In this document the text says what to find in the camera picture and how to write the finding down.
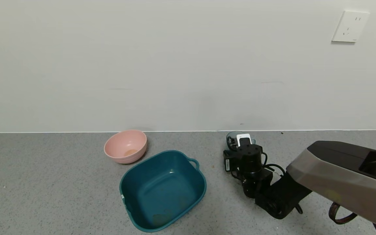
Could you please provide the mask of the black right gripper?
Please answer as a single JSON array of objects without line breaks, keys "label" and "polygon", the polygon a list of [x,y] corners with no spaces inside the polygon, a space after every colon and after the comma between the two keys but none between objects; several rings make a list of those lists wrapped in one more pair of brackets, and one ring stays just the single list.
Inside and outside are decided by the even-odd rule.
[{"label": "black right gripper", "polygon": [[241,154],[239,151],[224,150],[224,167],[226,172],[239,171]]}]

